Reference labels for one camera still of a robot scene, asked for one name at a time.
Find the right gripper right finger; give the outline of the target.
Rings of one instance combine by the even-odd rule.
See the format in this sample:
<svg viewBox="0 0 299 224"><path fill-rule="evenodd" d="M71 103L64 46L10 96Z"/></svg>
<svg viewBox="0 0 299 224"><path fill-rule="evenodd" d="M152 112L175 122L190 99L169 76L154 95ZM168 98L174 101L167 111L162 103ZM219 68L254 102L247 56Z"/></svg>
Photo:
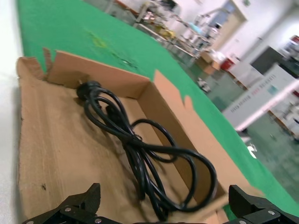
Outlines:
<svg viewBox="0 0 299 224"><path fill-rule="evenodd" d="M269 200L245 193L237 185L230 185L229 206L236 219L228 224L299 224L299 218L282 211Z"/></svg>

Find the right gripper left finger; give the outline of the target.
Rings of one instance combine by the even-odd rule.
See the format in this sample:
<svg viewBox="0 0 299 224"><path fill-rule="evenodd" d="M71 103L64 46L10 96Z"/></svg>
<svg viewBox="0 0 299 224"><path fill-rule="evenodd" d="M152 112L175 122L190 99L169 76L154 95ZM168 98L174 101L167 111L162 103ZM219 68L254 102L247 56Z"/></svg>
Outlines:
<svg viewBox="0 0 299 224"><path fill-rule="evenodd" d="M100 184L94 183L84 193L67 197L55 209L24 221L24 224L99 224Z"/></svg>

